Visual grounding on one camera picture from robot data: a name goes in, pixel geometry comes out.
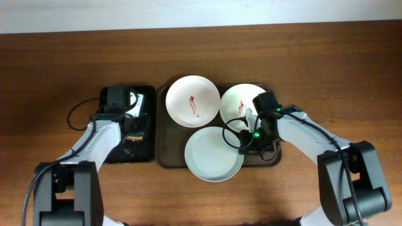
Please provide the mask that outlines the orange green sponge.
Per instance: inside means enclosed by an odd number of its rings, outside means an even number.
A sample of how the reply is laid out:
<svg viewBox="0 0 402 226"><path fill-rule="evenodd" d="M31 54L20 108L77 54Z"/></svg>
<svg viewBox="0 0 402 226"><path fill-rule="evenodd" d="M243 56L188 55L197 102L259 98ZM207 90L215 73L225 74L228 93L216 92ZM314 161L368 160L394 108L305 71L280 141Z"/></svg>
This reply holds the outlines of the orange green sponge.
<svg viewBox="0 0 402 226"><path fill-rule="evenodd" d="M127 136L126 139L130 140L130 141L143 141L144 137L143 136Z"/></svg>

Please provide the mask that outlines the pale blue plate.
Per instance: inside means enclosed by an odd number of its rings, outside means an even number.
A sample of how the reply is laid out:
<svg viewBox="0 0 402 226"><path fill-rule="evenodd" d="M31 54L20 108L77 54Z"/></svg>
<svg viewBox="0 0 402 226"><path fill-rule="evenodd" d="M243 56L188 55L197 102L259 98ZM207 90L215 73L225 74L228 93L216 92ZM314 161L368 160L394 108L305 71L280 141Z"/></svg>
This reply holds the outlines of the pale blue plate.
<svg viewBox="0 0 402 226"><path fill-rule="evenodd" d="M244 156L236 148L239 138L221 127L205 127L195 132L185 146L185 161L189 170L208 182L232 178L242 167Z"/></svg>

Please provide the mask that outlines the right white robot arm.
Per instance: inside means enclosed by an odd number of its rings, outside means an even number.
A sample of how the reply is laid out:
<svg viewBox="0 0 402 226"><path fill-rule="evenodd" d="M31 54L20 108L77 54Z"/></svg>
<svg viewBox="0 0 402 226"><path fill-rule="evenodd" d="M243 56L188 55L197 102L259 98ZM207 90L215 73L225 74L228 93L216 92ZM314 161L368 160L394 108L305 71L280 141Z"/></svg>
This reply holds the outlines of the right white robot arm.
<svg viewBox="0 0 402 226"><path fill-rule="evenodd" d="M295 225L364 225L365 219L387 212L392 198L376 148L368 141L353 143L332 134L295 105L247 109L242 150L261 153L285 141L318 168L320 205Z"/></svg>

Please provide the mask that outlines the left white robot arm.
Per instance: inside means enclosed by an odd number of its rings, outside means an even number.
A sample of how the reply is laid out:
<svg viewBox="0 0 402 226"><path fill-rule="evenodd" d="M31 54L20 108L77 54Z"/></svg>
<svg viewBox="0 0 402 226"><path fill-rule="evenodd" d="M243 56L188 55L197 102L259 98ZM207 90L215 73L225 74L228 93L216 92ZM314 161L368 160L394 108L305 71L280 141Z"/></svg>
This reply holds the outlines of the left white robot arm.
<svg viewBox="0 0 402 226"><path fill-rule="evenodd" d="M69 151L36 167L21 223L26 223L32 198L34 225L119 225L104 213L98 171L116 146L129 136L144 136L149 124L150 116L145 113L92 116L84 135Z"/></svg>

